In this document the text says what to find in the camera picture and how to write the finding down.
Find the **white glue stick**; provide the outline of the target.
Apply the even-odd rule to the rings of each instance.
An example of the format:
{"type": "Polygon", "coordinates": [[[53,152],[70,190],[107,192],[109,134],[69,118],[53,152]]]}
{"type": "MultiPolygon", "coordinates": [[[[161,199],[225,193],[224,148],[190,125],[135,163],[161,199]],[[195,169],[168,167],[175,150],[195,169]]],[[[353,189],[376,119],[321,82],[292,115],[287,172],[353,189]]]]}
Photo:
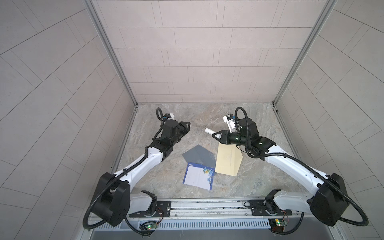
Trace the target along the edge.
{"type": "Polygon", "coordinates": [[[205,129],[205,132],[206,132],[207,134],[209,134],[209,135],[212,135],[212,134],[215,133],[215,131],[213,131],[213,130],[211,130],[211,129],[208,129],[208,128],[205,129]]]}

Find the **cream yellow envelope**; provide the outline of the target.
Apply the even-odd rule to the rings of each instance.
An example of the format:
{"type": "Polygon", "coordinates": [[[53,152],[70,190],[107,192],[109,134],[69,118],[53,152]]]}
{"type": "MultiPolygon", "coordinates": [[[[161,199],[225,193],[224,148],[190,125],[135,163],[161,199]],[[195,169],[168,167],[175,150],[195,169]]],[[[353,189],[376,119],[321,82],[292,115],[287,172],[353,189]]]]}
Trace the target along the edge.
{"type": "Polygon", "coordinates": [[[236,145],[219,144],[215,172],[236,176],[242,163],[243,155],[236,145]]]}

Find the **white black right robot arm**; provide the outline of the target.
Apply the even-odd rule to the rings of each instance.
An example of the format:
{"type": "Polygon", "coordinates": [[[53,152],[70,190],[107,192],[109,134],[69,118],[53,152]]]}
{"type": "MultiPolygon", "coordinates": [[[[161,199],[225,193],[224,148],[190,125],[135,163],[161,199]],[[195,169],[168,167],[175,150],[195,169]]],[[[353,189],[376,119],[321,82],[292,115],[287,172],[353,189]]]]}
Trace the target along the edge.
{"type": "Polygon", "coordinates": [[[260,136],[252,119],[241,119],[237,128],[214,132],[206,129],[214,139],[223,145],[251,146],[251,152],[269,164],[279,168],[300,183],[306,194],[275,190],[266,201],[280,210],[295,210],[313,214],[327,226],[334,226],[341,219],[349,203],[345,197],[315,176],[310,166],[303,166],[287,157],[286,152],[272,140],[260,136]]]}

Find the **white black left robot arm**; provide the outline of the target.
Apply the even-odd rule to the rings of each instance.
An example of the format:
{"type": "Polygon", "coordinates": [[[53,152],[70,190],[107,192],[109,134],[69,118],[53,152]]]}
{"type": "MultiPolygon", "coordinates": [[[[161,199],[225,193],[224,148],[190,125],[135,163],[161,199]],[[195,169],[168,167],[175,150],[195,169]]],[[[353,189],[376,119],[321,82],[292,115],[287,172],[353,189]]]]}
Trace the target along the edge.
{"type": "Polygon", "coordinates": [[[94,229],[104,223],[115,227],[127,215],[137,212],[153,215],[157,197],[148,191],[133,194],[132,189],[171,154],[174,145],[190,131],[190,125],[190,122],[177,122],[173,118],[166,120],[141,157],[114,174],[103,174],[83,218],[84,229],[94,229]]]}

